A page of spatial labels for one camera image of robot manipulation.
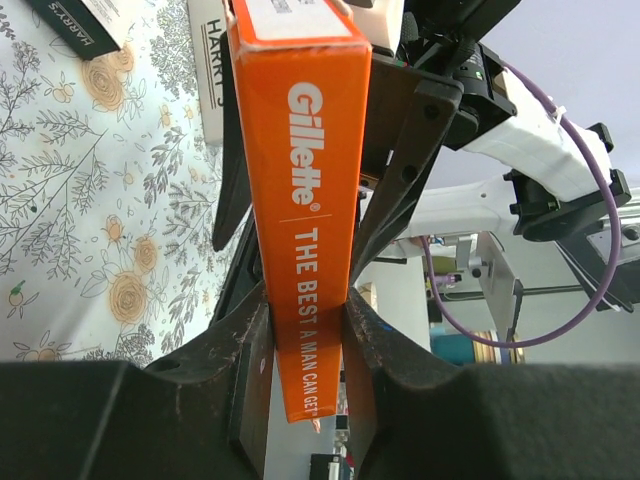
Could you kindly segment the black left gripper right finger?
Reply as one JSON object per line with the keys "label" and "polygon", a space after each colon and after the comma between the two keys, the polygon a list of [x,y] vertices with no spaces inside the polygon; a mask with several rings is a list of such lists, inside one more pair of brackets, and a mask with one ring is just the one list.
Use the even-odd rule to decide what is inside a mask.
{"label": "black left gripper right finger", "polygon": [[351,290],[342,342],[359,479],[635,479],[635,366],[449,364]]}

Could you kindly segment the orange Gillette Styler razor box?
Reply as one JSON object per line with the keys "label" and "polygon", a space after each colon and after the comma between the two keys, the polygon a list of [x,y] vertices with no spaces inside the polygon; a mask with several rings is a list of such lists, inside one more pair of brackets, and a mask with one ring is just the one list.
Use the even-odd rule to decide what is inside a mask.
{"label": "orange Gillette Styler razor box", "polygon": [[335,413],[372,48],[341,1],[225,5],[287,420]]}

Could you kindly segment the white Harry's box black end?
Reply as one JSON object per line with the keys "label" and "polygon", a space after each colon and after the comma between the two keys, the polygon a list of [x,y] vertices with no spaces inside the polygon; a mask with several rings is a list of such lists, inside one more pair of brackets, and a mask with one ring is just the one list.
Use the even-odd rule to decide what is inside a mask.
{"label": "white Harry's box black end", "polygon": [[145,1],[34,0],[27,4],[79,58],[93,60],[124,47]]}

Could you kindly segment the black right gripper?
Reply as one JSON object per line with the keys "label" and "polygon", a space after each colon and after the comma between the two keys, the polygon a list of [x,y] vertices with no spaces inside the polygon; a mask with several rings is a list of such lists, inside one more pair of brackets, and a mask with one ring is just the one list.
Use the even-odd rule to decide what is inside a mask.
{"label": "black right gripper", "polygon": [[459,150],[517,113],[495,83],[502,62],[480,43],[517,5],[410,1],[398,53],[374,49],[361,174],[377,183],[354,237],[352,280],[408,227],[443,142]]}

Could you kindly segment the floral paper table mat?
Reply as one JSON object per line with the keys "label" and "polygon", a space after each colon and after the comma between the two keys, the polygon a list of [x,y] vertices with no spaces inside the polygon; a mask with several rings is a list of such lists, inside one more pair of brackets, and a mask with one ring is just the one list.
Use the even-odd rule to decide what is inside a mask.
{"label": "floral paper table mat", "polygon": [[234,250],[211,242],[187,1],[145,1],[124,47],[79,58],[1,5],[1,358],[145,366],[208,325]]}

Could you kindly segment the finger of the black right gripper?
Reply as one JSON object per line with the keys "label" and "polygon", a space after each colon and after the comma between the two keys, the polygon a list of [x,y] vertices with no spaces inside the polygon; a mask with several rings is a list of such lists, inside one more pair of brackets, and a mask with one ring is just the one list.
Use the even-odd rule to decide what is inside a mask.
{"label": "finger of the black right gripper", "polygon": [[223,86],[222,183],[212,232],[214,250],[223,250],[251,208],[246,154],[227,32],[220,37]]}

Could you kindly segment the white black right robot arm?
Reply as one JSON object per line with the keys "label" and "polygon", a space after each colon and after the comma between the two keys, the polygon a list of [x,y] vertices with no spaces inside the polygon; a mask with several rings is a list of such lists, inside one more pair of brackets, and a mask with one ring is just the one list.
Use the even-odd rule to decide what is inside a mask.
{"label": "white black right robot arm", "polygon": [[[616,205],[630,200],[612,168],[605,125],[565,129],[562,116],[531,92],[513,68],[482,44],[514,8],[512,1],[354,1],[356,25],[374,57],[365,128],[362,182],[373,192],[355,234],[354,259],[365,266],[402,235],[462,235],[506,229],[533,242],[574,234],[607,212],[593,177],[599,168]],[[451,150],[492,157],[508,167],[492,198],[473,213],[460,188],[430,190],[431,159],[410,181],[395,179],[395,147],[439,148],[407,119],[421,81],[464,87],[443,138]]]}

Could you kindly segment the white Harry's razor box right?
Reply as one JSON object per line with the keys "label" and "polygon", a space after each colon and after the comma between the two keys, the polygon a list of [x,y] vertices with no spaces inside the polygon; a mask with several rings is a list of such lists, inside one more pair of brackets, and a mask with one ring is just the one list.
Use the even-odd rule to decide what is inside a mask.
{"label": "white Harry's razor box right", "polygon": [[197,89],[204,140],[223,143],[223,60],[226,55],[226,15],[222,1],[188,0]]}

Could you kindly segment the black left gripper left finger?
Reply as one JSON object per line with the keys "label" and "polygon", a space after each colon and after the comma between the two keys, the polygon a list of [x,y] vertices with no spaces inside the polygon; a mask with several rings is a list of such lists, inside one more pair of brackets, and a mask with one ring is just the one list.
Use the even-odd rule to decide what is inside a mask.
{"label": "black left gripper left finger", "polygon": [[273,339],[263,285],[224,319],[138,368],[5,362],[5,479],[260,479]]}

